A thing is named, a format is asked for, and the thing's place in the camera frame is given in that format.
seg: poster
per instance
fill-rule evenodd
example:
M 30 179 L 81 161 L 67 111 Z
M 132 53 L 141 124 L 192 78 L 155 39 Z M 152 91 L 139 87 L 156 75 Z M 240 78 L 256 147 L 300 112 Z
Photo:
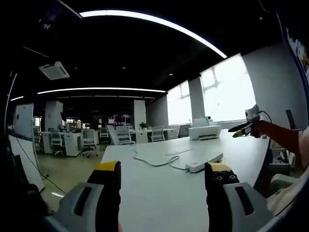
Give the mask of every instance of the poster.
M 289 45 L 296 55 L 296 57 L 300 60 L 303 71 L 306 75 L 307 82 L 309 83 L 309 48 L 305 48 L 304 45 L 299 40 L 293 41 L 292 38 L 288 37 Z

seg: chair backrest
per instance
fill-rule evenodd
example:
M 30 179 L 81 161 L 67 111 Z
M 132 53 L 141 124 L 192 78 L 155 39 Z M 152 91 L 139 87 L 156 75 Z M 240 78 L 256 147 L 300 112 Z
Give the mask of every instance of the chair backrest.
M 116 127 L 116 133 L 117 133 L 117 135 L 129 134 L 130 133 L 129 126 L 118 126 L 118 127 Z
M 121 144 L 131 142 L 129 126 L 116 127 L 116 134 Z
M 286 110 L 285 112 L 286 112 L 286 115 L 288 116 L 291 130 L 295 130 L 296 129 L 296 125 L 295 125 L 295 122 L 294 122 L 292 111 L 291 110 Z
M 189 137 L 190 125 L 181 125 L 178 132 L 178 138 Z
M 107 128 L 100 128 L 100 138 L 102 137 L 108 137 L 108 132 L 107 132 Z
M 153 141 L 161 141 L 164 139 L 164 127 L 152 127 L 151 137 Z
M 92 129 L 82 130 L 82 144 L 84 145 L 95 144 L 95 130 Z
M 51 129 L 49 131 L 49 133 L 51 135 L 51 144 L 52 145 L 61 145 L 62 141 L 61 141 L 60 131 Z
M 35 142 L 40 142 L 41 140 L 40 129 L 38 127 L 33 128 L 33 137 Z

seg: potted plant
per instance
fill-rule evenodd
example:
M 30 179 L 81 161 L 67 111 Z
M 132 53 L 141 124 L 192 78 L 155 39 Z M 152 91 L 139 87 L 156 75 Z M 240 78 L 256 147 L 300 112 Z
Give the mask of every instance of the potted plant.
M 142 130 L 147 130 L 147 128 L 148 128 L 147 123 L 141 122 L 141 123 L 140 123 L 140 128 L 141 128 Z

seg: led strip light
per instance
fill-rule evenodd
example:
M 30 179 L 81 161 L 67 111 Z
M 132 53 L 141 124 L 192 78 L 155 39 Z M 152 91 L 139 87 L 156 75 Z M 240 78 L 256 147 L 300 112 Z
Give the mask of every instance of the led strip light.
M 214 52 L 216 52 L 218 55 L 220 55 L 223 58 L 226 58 L 226 54 L 224 54 L 222 51 L 220 51 L 217 47 L 209 43 L 207 40 L 203 39 L 202 37 L 196 35 L 195 33 L 189 31 L 186 28 L 183 28 L 175 23 L 169 22 L 167 20 L 164 20 L 162 18 L 158 18 L 155 16 L 151 16 L 148 14 L 142 14 L 142 13 L 137 13 L 137 12 L 131 12 L 131 11 L 118 11 L 118 10 L 101 10 L 101 11 L 88 11 L 88 12 L 82 12 L 80 13 L 82 17 L 92 17 L 92 16 L 124 16 L 124 17 L 132 17 L 132 18 L 139 18 L 139 19 L 144 19 L 148 20 L 151 22 L 155 22 L 170 28 L 173 28 L 177 31 L 180 31 L 197 41 L 200 41 L 202 44 L 206 45 L 210 49 L 212 49 Z

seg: power adapter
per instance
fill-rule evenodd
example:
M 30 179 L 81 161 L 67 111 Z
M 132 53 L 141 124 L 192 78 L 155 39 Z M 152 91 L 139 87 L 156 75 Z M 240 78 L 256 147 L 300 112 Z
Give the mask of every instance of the power adapter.
M 214 158 L 206 162 L 218 162 L 223 158 L 223 153 L 217 153 Z M 198 173 L 205 169 L 205 162 L 202 160 L 193 160 L 185 164 L 185 169 L 190 173 Z

